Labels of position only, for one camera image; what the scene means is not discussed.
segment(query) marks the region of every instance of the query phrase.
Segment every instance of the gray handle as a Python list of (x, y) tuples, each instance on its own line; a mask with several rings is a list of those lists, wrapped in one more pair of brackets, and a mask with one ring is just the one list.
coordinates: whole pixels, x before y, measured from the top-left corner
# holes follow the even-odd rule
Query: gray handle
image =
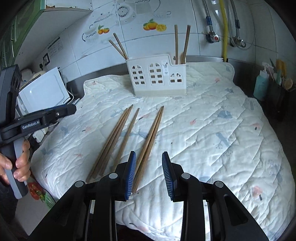
[(16, 199), (21, 199), (28, 193), (27, 182), (19, 182), (14, 178), (13, 173), (17, 170), (15, 161), (22, 155), (22, 144), (24, 139), (18, 139), (13, 143), (1, 147), (1, 153), (6, 156), (12, 162), (12, 170), (5, 169), (5, 173), (8, 177), (10, 186), (13, 190)]

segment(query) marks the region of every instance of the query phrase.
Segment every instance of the chopstick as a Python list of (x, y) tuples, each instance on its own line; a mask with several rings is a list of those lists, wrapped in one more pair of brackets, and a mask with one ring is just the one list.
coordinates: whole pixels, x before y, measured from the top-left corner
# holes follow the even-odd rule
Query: chopstick
[(109, 161), (109, 159), (111, 157), (111, 154), (112, 154), (112, 152), (114, 150), (115, 145), (117, 144), (118, 138), (119, 138), (119, 136), (120, 136), (120, 134), (122, 132), (122, 129), (124, 128), (124, 125), (125, 125), (125, 123), (126, 123), (126, 121), (128, 119), (128, 116), (129, 116), (132, 108), (133, 108), (133, 105), (131, 105), (131, 107), (129, 107), (126, 116), (124, 117), (123, 121), (120, 124), (119, 130), (116, 133), (116, 136), (115, 136), (114, 140), (111, 142), (110, 148), (109, 148), (106, 156), (104, 157), (104, 159), (102, 161), (101, 168), (97, 172), (99, 175), (103, 175), (104, 172), (105, 172), (105, 169), (107, 167), (108, 161)]
[(131, 123), (130, 123), (130, 125), (128, 127), (128, 131), (126, 132), (126, 134), (124, 136), (124, 139), (123, 139), (123, 141), (121, 143), (121, 146), (120, 146), (119, 152), (117, 154), (117, 157), (115, 158), (114, 165), (113, 165), (113, 168), (112, 168), (112, 172), (115, 172), (117, 165), (120, 163), (120, 159), (121, 159), (122, 153), (123, 153), (124, 148), (126, 146), (126, 143), (128, 141), (128, 138), (129, 138), (129, 135), (131, 133), (131, 130), (133, 129), (133, 125), (134, 125), (134, 123), (136, 121), (136, 118), (137, 118), (137, 115), (139, 113), (139, 110), (140, 110), (140, 108), (137, 109), (137, 111), (136, 111), (136, 113), (135, 113), (135, 115), (134, 115), (134, 117), (133, 117), (133, 119), (132, 119), (132, 121), (131, 121)]
[(128, 109), (127, 109), (127, 111), (124, 113), (123, 118), (121, 119), (120, 123), (117, 125), (117, 127), (116, 127), (116, 129), (115, 129), (115, 132), (113, 133), (113, 135), (111, 136), (111, 139), (110, 139), (109, 142), (107, 143), (107, 146), (106, 146), (106, 148), (105, 148), (105, 150), (104, 150), (104, 152), (103, 152), (103, 154), (102, 154), (102, 156), (101, 156), (101, 158), (100, 158), (100, 160), (99, 160), (99, 162), (98, 162), (98, 164), (97, 164), (97, 166), (96, 166), (96, 169), (94, 170), (94, 172), (93, 172), (93, 174), (92, 174), (92, 177), (93, 177), (93, 178), (96, 178), (96, 176), (98, 175), (98, 172), (99, 172), (99, 170), (101, 169), (101, 167), (102, 167), (102, 165), (103, 165), (103, 162), (104, 162), (104, 160), (105, 160), (105, 157), (106, 157), (106, 155), (107, 155), (108, 152), (109, 152), (110, 146), (112, 145), (112, 142), (114, 141), (114, 138), (115, 138), (115, 136), (117, 135), (118, 130), (119, 130), (119, 128), (120, 128), (122, 122), (124, 121), (124, 119), (125, 119), (127, 113), (128, 113)]
[(138, 159), (137, 159), (137, 165), (136, 165), (136, 169), (135, 169), (135, 174), (137, 173), (137, 171), (138, 171), (138, 169), (139, 169), (139, 166), (140, 166), (140, 164), (141, 164), (141, 161), (142, 161), (142, 159), (143, 159), (143, 157), (144, 157), (144, 155), (145, 155), (146, 149), (147, 149), (147, 147), (148, 147), (148, 145), (149, 145), (149, 142), (150, 142), (151, 137), (152, 137), (152, 135), (153, 135), (153, 131), (154, 131), (154, 129), (155, 129), (155, 126), (156, 126), (156, 123), (157, 123), (157, 120), (158, 120), (159, 114), (160, 114), (160, 112), (158, 112), (158, 114), (157, 114), (157, 116), (156, 116), (156, 118), (155, 118), (155, 120), (154, 120), (154, 122), (153, 122), (153, 124), (152, 124), (152, 126), (151, 126), (151, 128), (150, 128), (150, 131), (149, 131), (149, 133), (148, 133), (148, 136), (147, 136), (147, 138), (146, 138), (146, 141), (145, 141), (145, 143), (144, 143), (144, 145), (143, 145), (143, 147), (142, 147), (141, 153), (140, 153), (140, 155), (139, 155), (139, 157), (138, 157)]
[(178, 25), (175, 25), (175, 59), (178, 64)]
[(122, 57), (126, 58), (124, 54), (121, 52), (121, 50), (116, 46), (115, 43), (110, 39), (109, 42), (113, 45), (113, 47), (122, 55)]
[(155, 138), (156, 138), (156, 134), (157, 134), (158, 127), (159, 127), (159, 124), (160, 124), (160, 121), (161, 121), (161, 117), (163, 115), (163, 109), (164, 109), (164, 106), (162, 106), (161, 109), (160, 109), (160, 111), (159, 111), (159, 116), (158, 116), (158, 119), (157, 119), (157, 123), (156, 123), (155, 129), (153, 131), (153, 135), (151, 137), (151, 140), (149, 142), (149, 145), (148, 145), (148, 147), (146, 149), (144, 159), (141, 162), (140, 167), (139, 167), (137, 173), (135, 174), (135, 178), (134, 178), (134, 182), (133, 182), (133, 188), (132, 188), (133, 193), (136, 193), (137, 190), (138, 190), (141, 177), (142, 177), (142, 175), (144, 173), (145, 165), (147, 163), (147, 160), (149, 158), (149, 155), (150, 155), (152, 146), (153, 146), (154, 141), (155, 141)]
[(127, 54), (126, 54), (124, 48), (122, 47), (122, 45), (121, 45), (121, 43), (120, 43), (120, 41), (119, 41), (119, 39), (118, 39), (116, 33), (113, 33), (113, 35), (114, 35), (114, 37), (115, 37), (115, 39), (116, 39), (116, 41), (117, 41), (117, 43), (118, 43), (118, 45), (119, 45), (119, 47), (120, 47), (120, 49), (121, 49), (123, 55), (124, 55), (124, 58), (127, 60), (127, 59), (128, 59), (128, 56), (127, 56)]
[(181, 64), (185, 64), (185, 58), (186, 58), (186, 53), (187, 53), (187, 48), (188, 48), (188, 41), (189, 41), (189, 34), (190, 34), (190, 25), (187, 25), (185, 46), (184, 46), (184, 52), (183, 52), (183, 58), (182, 58)]
[(103, 155), (103, 152), (105, 151), (105, 149), (106, 149), (106, 147), (107, 147), (109, 141), (111, 140), (111, 138), (112, 138), (112, 136), (114, 135), (116, 129), (118, 128), (118, 126), (120, 125), (122, 119), (124, 118), (125, 114), (127, 113), (127, 110), (128, 110), (128, 108), (125, 109), (125, 111), (123, 112), (123, 114), (122, 114), (121, 117), (119, 118), (117, 124), (116, 124), (115, 127), (113, 128), (111, 134), (109, 135), (108, 139), (106, 140), (106, 142), (105, 142), (105, 144), (104, 144), (104, 146), (103, 146), (103, 148), (102, 148), (100, 154), (98, 155), (98, 158), (96, 159), (96, 161), (95, 161), (95, 163), (94, 163), (94, 165), (93, 165), (93, 167), (92, 167), (92, 169), (91, 169), (89, 175), (88, 175), (87, 178), (86, 178), (86, 183), (88, 183), (88, 182), (90, 181), (91, 176), (93, 175), (93, 172), (95, 171), (95, 169), (97, 168), (97, 166), (98, 166), (98, 165), (101, 165), (101, 163), (100, 163), (100, 159), (101, 159), (101, 157), (102, 157), (102, 155)]

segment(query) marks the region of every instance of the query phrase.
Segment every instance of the screw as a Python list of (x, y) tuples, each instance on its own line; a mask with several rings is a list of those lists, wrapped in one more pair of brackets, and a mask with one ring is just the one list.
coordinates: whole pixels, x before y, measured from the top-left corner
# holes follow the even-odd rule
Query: screw
[(83, 181), (78, 181), (75, 183), (75, 187), (79, 188), (83, 186)]
[(117, 175), (117, 173), (115, 173), (115, 172), (109, 174), (109, 178), (110, 178), (110, 179), (115, 179), (115, 178), (117, 178), (117, 177), (118, 177), (118, 175)]
[(215, 185), (216, 185), (217, 187), (219, 187), (219, 188), (221, 188), (221, 187), (224, 186), (223, 182), (221, 182), (221, 181), (217, 181), (217, 182), (215, 182)]
[(188, 179), (188, 178), (190, 178), (190, 174), (184, 172), (184, 173), (182, 173), (181, 177), (183, 177), (184, 179)]

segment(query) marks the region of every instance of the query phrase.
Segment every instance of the white quilt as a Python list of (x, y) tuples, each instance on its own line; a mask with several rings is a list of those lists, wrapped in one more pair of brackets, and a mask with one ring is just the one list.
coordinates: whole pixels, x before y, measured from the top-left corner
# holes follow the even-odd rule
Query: white quilt
[[(161, 155), (167, 151), (172, 162), (200, 181), (223, 181), (268, 238), (276, 240), (294, 215), (291, 168), (260, 105), (233, 84), (233, 76), (228, 63), (188, 63), (188, 94), (153, 98), (135, 97), (128, 75), (86, 81), (77, 112), (64, 118), (34, 153), (32, 171), (44, 188), (60, 198), (75, 181), (86, 179), (125, 108), (134, 104), (112, 158), (138, 107), (140, 112), (121, 162), (127, 161), (131, 150), (139, 154), (164, 105), (138, 193), (126, 203), (116, 203), (117, 223), (153, 240), (180, 239), (183, 204), (168, 197), (161, 165)], [(205, 214), (206, 240), (210, 240), (206, 203)]]

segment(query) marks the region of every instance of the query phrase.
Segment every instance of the logo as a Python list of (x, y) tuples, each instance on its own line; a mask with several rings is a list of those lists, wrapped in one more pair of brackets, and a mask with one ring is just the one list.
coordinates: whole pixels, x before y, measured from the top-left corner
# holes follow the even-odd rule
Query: logo
[(35, 121), (33, 121), (33, 122), (29, 123), (29, 124), (23, 125), (22, 129), (25, 130), (25, 129), (28, 129), (30, 127), (34, 127), (34, 126), (38, 126), (38, 125), (40, 125), (40, 120), (35, 120)]

